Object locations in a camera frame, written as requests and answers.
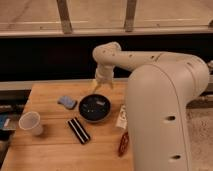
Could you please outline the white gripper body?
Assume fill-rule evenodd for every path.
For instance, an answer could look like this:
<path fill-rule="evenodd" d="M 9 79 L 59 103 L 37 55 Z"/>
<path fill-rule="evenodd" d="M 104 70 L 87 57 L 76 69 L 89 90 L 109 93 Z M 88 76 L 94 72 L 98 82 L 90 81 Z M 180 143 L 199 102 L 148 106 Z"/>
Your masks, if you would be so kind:
<path fill-rule="evenodd" d="M 95 79 L 98 84 L 111 84 L 114 72 L 112 66 L 98 65 L 95 71 Z"/>

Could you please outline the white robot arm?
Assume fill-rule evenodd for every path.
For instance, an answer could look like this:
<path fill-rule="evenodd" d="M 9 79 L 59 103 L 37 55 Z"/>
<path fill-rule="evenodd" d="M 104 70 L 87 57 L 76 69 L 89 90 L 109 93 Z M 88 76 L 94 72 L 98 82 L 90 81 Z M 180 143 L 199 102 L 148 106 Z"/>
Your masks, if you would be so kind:
<path fill-rule="evenodd" d="M 125 106 L 134 171 L 192 171 L 186 106 L 203 93 L 209 68 L 191 54 L 123 51 L 117 42 L 92 52 L 96 85 L 113 84 L 113 69 L 130 72 Z"/>

